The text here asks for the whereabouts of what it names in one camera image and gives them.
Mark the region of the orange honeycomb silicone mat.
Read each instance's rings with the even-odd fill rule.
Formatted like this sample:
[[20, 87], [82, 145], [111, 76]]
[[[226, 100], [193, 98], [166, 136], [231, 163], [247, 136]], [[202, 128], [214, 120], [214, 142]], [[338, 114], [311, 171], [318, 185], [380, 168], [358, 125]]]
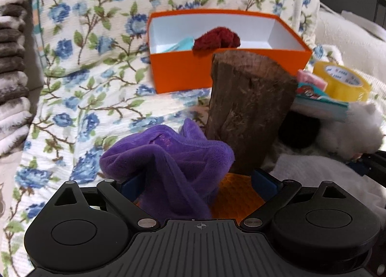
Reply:
[[262, 206], [264, 200], [252, 188], [249, 176], [228, 173], [219, 186], [199, 204], [197, 211], [188, 208], [173, 212], [167, 206], [167, 199], [153, 193], [151, 184], [146, 186], [145, 192], [134, 203], [160, 223], [166, 220], [211, 219], [235, 219], [239, 223]]

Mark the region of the white fluffy plush toy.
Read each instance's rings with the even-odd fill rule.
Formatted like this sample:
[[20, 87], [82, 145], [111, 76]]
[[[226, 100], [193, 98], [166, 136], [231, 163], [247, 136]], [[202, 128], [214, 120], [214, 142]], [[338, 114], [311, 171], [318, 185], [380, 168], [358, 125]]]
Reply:
[[383, 116], [373, 103], [351, 103], [344, 121], [322, 122], [317, 143], [345, 161], [375, 153], [383, 143]]

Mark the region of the white cloth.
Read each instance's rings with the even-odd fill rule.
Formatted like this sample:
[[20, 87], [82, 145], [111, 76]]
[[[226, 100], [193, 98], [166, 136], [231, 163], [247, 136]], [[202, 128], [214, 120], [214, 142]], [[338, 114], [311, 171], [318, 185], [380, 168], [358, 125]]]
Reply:
[[367, 176], [360, 176], [345, 164], [316, 155], [281, 154], [270, 173], [280, 181], [294, 179], [306, 187], [332, 181], [373, 211], [385, 226], [385, 187]]

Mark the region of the purple fleece cloth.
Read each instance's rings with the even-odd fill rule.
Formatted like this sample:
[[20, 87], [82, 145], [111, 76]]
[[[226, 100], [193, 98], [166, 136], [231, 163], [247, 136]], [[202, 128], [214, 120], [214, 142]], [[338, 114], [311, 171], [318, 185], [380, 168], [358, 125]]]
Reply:
[[209, 140], [191, 119], [179, 132], [156, 125], [125, 137], [99, 160], [104, 175], [117, 181], [146, 180], [140, 207], [159, 222], [209, 219], [209, 202], [234, 162], [228, 144]]

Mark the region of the teal cartoon mask packet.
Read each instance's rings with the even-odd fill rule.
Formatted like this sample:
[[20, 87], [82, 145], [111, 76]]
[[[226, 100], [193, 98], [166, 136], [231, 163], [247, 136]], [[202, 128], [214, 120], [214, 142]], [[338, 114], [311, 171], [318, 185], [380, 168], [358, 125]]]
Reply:
[[322, 120], [344, 121], [349, 104], [331, 99], [310, 83], [299, 83], [291, 110]]

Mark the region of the pink tissue packet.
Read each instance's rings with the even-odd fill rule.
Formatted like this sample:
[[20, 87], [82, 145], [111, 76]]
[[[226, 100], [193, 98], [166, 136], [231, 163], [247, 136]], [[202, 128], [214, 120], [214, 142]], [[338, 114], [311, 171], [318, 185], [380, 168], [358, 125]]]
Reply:
[[326, 90], [328, 85], [328, 83], [324, 81], [321, 77], [306, 70], [298, 70], [297, 81], [298, 83], [308, 83], [314, 85], [322, 91]]

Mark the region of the teal tissue packet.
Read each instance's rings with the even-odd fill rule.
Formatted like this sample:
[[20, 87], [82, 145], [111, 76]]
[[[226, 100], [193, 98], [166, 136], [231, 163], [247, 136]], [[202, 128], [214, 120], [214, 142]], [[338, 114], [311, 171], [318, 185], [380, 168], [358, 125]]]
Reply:
[[165, 50], [164, 53], [188, 51], [188, 50], [192, 50], [193, 46], [194, 46], [194, 38], [190, 36], [172, 45], [170, 48]]

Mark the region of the dark red knitted scrunchie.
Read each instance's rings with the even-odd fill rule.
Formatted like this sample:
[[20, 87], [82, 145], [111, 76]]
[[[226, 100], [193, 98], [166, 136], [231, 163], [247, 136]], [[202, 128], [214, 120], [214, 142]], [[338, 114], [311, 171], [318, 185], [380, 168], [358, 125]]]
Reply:
[[226, 27], [216, 27], [194, 40], [194, 52], [207, 52], [223, 48], [238, 48], [240, 37]]

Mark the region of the black round object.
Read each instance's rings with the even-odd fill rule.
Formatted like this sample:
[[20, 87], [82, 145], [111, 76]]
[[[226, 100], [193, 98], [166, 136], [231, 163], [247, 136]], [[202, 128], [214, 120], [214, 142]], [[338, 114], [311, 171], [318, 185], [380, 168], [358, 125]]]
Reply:
[[285, 146], [292, 151], [300, 152], [316, 143], [320, 129], [320, 119], [290, 110], [272, 146]]

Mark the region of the yellow packing tape roll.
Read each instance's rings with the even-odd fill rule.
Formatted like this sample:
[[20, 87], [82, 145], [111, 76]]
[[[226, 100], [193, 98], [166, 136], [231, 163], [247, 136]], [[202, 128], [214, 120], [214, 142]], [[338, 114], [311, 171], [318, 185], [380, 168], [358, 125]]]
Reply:
[[326, 81], [325, 93], [337, 101], [366, 102], [371, 85], [355, 71], [329, 62], [318, 61], [313, 74]]

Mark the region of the white embossed cushion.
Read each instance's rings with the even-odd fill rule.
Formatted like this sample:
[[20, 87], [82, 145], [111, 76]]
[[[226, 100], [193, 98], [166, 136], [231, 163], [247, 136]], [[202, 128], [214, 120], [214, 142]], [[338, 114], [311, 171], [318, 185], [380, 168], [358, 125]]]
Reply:
[[323, 10], [319, 11], [315, 35], [318, 44], [337, 47], [340, 52], [337, 60], [342, 65], [385, 81], [384, 41], [341, 16]]

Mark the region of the brown wooden log stump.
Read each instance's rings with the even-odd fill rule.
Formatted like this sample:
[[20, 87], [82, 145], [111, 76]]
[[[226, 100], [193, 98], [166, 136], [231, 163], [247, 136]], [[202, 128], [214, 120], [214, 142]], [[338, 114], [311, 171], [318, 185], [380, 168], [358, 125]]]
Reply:
[[267, 56], [233, 49], [213, 55], [211, 78], [206, 137], [232, 148], [232, 173], [251, 175], [293, 104], [296, 77]]

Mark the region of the white power strip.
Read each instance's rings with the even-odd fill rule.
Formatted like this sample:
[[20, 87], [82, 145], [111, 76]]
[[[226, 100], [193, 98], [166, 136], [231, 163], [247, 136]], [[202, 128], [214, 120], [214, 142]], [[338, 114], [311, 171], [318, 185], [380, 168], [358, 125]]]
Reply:
[[381, 27], [380, 25], [346, 10], [343, 10], [341, 15], [345, 19], [357, 24], [371, 34], [378, 36], [380, 39], [385, 39], [385, 28]]

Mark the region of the striped brown white blanket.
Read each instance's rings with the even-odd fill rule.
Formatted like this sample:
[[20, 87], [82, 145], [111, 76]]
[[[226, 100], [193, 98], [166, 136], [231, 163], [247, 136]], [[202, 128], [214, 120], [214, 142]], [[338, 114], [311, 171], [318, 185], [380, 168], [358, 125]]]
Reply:
[[32, 114], [25, 73], [30, 0], [1, 0], [1, 156], [22, 148]]

